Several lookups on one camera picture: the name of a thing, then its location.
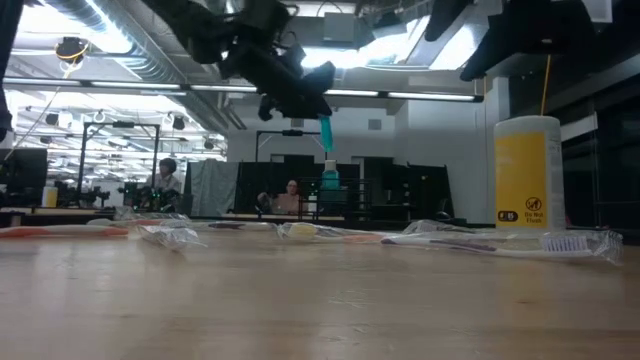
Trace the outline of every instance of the label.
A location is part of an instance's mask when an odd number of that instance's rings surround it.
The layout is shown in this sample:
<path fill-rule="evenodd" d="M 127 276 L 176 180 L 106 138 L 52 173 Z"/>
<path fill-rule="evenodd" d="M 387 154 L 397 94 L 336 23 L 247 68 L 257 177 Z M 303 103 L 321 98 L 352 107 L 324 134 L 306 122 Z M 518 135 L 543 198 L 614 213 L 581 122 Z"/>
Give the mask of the label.
<path fill-rule="evenodd" d="M 496 139 L 496 225 L 546 228 L 544 132 Z"/>

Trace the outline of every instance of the desk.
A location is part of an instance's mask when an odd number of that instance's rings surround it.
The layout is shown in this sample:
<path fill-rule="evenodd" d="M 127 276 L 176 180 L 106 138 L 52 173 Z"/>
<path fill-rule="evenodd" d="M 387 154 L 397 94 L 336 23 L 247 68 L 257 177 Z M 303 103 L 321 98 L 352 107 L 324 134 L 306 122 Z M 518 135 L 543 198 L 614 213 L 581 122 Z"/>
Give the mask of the desk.
<path fill-rule="evenodd" d="M 608 359 L 640 356 L 626 266 L 201 234 L 0 242 L 0 359 Z"/>
<path fill-rule="evenodd" d="M 70 208 L 20 208 L 6 207 L 0 209 L 2 213 L 18 212 L 26 215 L 95 215 L 100 210 L 97 209 L 70 209 Z"/>

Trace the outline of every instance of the man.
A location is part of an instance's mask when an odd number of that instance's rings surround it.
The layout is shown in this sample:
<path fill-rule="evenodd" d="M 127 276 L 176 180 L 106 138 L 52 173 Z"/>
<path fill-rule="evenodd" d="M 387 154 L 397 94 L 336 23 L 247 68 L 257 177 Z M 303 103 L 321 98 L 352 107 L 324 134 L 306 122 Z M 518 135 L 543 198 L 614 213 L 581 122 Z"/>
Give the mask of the man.
<path fill-rule="evenodd" d="M 175 190 L 180 192 L 182 190 L 182 183 L 173 176 L 173 173 L 178 169 L 178 164 L 175 160 L 166 158 L 160 161 L 160 174 L 156 175 L 156 183 L 154 188 L 162 189 L 164 191 Z M 151 176 L 147 179 L 145 186 L 151 186 Z"/>
<path fill-rule="evenodd" d="M 267 193 L 258 195 L 258 201 L 261 204 L 271 207 L 274 214 L 297 214 L 300 209 L 300 195 L 298 195 L 298 183 L 295 180 L 289 180 L 287 183 L 287 192 L 278 194 L 275 199 L 269 199 Z M 302 210 L 307 211 L 307 204 L 302 204 Z"/>

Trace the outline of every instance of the monitor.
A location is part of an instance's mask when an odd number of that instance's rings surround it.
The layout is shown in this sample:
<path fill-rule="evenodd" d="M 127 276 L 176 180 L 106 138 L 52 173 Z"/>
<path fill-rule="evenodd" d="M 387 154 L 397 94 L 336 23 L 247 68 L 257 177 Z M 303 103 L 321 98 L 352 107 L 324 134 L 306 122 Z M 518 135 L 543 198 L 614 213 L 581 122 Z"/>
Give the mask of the monitor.
<path fill-rule="evenodd" d="M 0 161 L 11 149 L 0 149 Z M 47 149 L 15 149 L 0 168 L 0 184 L 7 191 L 19 192 L 26 188 L 42 189 L 47 182 Z"/>

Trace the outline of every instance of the bottle cap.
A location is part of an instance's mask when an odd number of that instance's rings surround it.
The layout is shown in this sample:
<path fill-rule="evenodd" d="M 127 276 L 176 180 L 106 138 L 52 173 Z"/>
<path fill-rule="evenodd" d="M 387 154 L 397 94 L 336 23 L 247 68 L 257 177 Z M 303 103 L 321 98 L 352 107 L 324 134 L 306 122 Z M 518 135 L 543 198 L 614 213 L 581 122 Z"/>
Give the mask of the bottle cap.
<path fill-rule="evenodd" d="M 336 161 L 335 160 L 325 160 L 324 161 L 324 171 L 336 171 Z"/>

